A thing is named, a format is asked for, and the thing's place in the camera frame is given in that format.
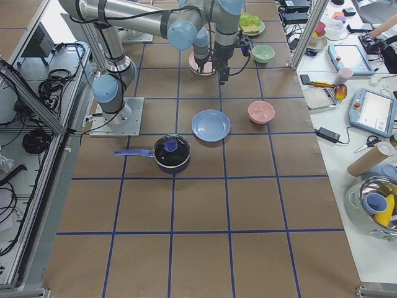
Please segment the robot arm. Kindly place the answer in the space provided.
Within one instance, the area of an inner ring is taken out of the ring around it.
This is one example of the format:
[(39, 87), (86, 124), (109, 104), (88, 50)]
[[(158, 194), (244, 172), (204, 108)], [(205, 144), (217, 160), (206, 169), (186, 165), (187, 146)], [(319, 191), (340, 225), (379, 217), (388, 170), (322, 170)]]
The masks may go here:
[[(153, 35), (132, 29), (119, 27), (118, 33), (123, 43), (143, 43), (153, 40)], [(177, 21), (166, 29), (166, 37), (169, 44), (178, 50), (193, 47), (193, 52), (189, 56), (189, 68), (194, 73), (209, 76), (215, 72), (210, 61), (210, 34), (206, 28), (197, 30), (188, 21)]]
[(70, 19), (92, 24), (102, 46), (106, 73), (94, 81), (92, 92), (111, 127), (130, 120), (124, 92), (136, 75), (126, 56), (118, 28), (166, 39), (178, 50), (193, 48), (198, 70), (211, 63), (223, 85), (231, 76), (228, 60), (236, 48), (250, 56), (248, 38), (239, 27), (243, 1), (179, 1), (176, 9), (160, 9), (134, 1), (60, 1)]

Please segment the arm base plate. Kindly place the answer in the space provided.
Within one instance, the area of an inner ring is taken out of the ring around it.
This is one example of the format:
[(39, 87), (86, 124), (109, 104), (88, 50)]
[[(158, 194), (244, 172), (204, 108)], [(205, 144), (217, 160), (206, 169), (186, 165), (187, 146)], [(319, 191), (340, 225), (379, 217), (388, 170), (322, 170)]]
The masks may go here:
[(92, 137), (138, 137), (143, 114), (143, 97), (125, 97), (124, 108), (113, 119), (110, 114), (103, 114), (99, 104), (92, 121), (89, 135)]
[(145, 43), (153, 41), (153, 35), (136, 30), (120, 28), (118, 34), (122, 43)]

